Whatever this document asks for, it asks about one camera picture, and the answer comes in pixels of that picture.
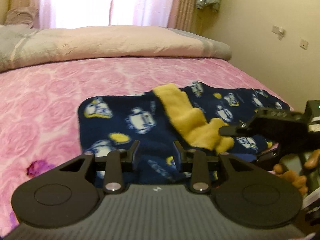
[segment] sheer white curtain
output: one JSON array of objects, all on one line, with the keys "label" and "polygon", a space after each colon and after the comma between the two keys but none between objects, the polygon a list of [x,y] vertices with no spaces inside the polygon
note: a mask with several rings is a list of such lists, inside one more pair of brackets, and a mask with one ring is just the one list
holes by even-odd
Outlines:
[{"label": "sheer white curtain", "polygon": [[166,27],[173,0],[38,0],[40,28]]}]

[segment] pink bedspread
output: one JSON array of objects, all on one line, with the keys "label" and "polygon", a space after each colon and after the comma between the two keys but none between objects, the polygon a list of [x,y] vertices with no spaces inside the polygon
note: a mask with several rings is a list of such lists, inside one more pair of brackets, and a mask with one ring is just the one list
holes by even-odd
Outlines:
[{"label": "pink bedspread", "polygon": [[18,224],[10,204],[14,190],[81,153],[76,111],[83,100],[192,81],[265,89],[277,96],[228,62],[212,58],[99,58],[0,74],[0,236]]}]

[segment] electrical outlet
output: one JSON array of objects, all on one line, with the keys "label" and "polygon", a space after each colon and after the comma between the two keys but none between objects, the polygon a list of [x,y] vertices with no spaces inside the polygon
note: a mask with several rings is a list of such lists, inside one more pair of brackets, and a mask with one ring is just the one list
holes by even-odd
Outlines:
[{"label": "electrical outlet", "polygon": [[304,50],[307,50],[309,43],[305,40],[300,41],[300,47],[303,48]]}]

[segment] brown pillow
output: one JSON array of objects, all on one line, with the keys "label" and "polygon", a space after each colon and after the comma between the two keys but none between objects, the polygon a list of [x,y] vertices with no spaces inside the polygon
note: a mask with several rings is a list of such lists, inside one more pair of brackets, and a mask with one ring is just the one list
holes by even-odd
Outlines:
[{"label": "brown pillow", "polygon": [[32,6],[10,10],[7,13],[5,24],[25,24],[28,26],[28,28],[31,28],[33,26],[37,11],[38,10]]}]

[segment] hand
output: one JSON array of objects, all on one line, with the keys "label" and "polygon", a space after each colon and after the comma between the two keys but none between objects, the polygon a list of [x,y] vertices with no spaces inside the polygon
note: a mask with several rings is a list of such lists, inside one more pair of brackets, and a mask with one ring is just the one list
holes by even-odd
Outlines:
[{"label": "hand", "polygon": [[[319,164],[319,158],[320,158],[320,149],[315,150],[313,152],[311,157],[304,164],[304,167],[309,170],[315,168]],[[282,165],[279,163],[273,167],[273,170],[275,171],[278,177],[292,183],[292,185],[294,185],[300,191],[302,196],[304,196],[308,192],[308,187],[306,186],[306,182],[307,182],[306,176],[298,176],[298,174],[295,171],[291,171],[291,170],[284,172]]]}]

